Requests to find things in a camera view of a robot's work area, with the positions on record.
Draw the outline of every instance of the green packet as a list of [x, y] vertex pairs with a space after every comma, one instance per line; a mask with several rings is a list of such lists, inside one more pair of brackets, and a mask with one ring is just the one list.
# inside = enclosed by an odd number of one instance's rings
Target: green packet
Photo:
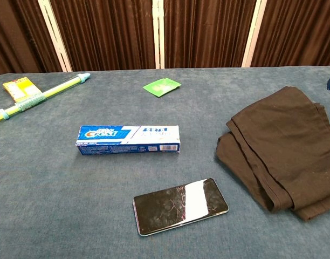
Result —
[[169, 78], [162, 78], [159, 79], [153, 83], [150, 83], [148, 85], [145, 85], [143, 89], [150, 92], [151, 94], [154, 94], [157, 97], [163, 96], [164, 94], [176, 89], [179, 87], [180, 83], [173, 81]]

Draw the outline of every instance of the yellow package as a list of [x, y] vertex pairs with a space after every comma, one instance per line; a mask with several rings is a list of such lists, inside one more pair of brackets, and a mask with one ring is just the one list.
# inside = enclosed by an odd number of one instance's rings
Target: yellow package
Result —
[[36, 87], [27, 77], [4, 83], [3, 86], [16, 103], [37, 93], [41, 93], [41, 90], [39, 90], [38, 87]]

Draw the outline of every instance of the brown curtain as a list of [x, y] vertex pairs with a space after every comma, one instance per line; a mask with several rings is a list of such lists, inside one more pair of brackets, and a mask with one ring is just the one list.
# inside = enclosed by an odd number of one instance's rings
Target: brown curtain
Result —
[[268, 0], [251, 66], [330, 65], [330, 0]]
[[155, 68], [152, 0], [52, 0], [74, 71]]
[[238, 67], [256, 0], [164, 0], [165, 67]]
[[62, 71], [37, 0], [0, 0], [0, 74]]

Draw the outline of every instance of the crest toothpaste box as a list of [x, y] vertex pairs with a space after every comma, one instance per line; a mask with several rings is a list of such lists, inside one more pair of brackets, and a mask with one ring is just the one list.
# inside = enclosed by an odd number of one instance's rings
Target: crest toothpaste box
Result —
[[178, 126], [93, 126], [80, 127], [76, 146], [82, 155], [180, 152]]

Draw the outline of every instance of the phone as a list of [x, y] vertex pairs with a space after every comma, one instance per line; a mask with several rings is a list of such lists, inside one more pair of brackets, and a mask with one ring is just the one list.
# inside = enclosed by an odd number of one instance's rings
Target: phone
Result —
[[136, 196], [133, 205], [141, 236], [221, 215], [229, 210], [212, 178]]

